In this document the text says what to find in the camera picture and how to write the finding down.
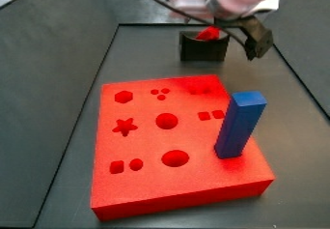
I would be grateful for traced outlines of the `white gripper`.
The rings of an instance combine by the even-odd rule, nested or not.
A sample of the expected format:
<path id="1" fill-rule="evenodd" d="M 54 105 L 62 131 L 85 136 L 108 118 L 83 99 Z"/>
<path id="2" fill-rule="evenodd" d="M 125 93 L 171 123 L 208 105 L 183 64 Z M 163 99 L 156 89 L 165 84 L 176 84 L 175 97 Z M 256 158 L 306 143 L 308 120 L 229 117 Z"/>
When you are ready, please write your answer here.
<path id="1" fill-rule="evenodd" d="M 205 7 L 205 0 L 165 0 L 168 5 L 197 18 L 212 18 L 212 14 Z"/>

